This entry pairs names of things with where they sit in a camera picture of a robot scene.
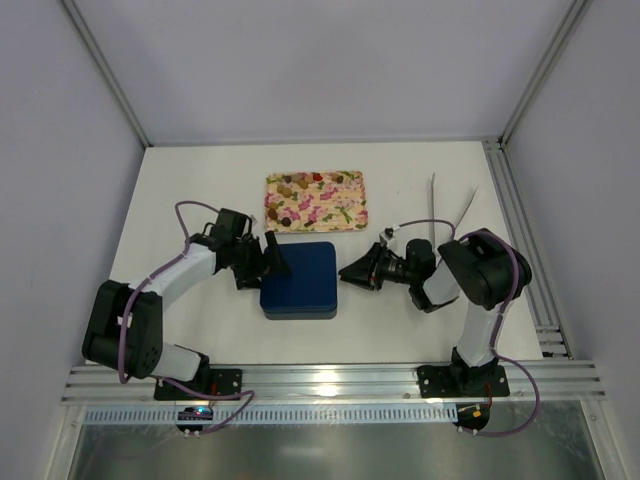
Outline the blue box lid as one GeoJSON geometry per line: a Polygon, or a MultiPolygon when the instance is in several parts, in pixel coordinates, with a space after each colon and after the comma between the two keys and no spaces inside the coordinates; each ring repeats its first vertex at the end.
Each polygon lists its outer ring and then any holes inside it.
{"type": "Polygon", "coordinates": [[[291,268],[288,276],[261,281],[261,304],[326,305],[338,302],[336,250],[330,242],[280,244],[291,268]]]}

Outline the blue chocolate box with tray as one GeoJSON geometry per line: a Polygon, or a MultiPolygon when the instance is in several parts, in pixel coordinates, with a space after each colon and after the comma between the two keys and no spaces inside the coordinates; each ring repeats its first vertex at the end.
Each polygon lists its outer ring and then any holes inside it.
{"type": "Polygon", "coordinates": [[[269,320],[330,320],[338,310],[338,302],[326,305],[261,304],[264,316],[269,320]]]}

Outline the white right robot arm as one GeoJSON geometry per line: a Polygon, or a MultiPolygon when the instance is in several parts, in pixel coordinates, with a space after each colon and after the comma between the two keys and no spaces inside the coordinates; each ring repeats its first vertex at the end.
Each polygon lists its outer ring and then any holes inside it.
{"type": "Polygon", "coordinates": [[[498,398],[510,395],[498,337],[506,311],[532,280],[531,267],[522,254],[487,229],[434,247],[426,239],[407,243],[405,255],[388,246],[392,232],[367,253],[343,267],[339,279],[369,291],[386,281],[408,287],[416,308],[434,313],[459,297],[468,300],[463,332],[445,366],[417,368],[423,398],[498,398]]]}

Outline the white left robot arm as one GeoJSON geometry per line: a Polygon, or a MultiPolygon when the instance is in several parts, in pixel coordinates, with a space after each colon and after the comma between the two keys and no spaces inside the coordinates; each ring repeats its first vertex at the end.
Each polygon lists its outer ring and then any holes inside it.
{"type": "Polygon", "coordinates": [[[253,219],[222,208],[198,233],[185,230],[183,249],[138,281],[107,280],[96,293],[82,343],[85,359],[113,369],[120,383],[153,378],[195,398],[213,398],[206,355],[164,340],[168,308],[204,280],[229,269],[239,290],[258,289],[291,269],[274,232],[253,233],[253,219]]]}

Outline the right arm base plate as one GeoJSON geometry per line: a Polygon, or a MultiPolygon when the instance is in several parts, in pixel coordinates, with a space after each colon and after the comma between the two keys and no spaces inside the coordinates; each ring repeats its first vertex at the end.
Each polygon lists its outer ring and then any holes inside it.
{"type": "Polygon", "coordinates": [[[423,365],[417,368],[417,384],[422,398],[497,398],[510,396],[505,369],[464,365],[423,365]]]}

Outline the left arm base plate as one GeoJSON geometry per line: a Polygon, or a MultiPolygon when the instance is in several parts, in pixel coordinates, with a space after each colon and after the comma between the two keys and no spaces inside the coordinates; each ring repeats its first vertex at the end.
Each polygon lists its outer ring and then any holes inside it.
{"type": "Polygon", "coordinates": [[[163,379],[155,386],[156,401],[236,400],[242,391],[243,371],[239,368],[206,366],[193,380],[163,379]]]}

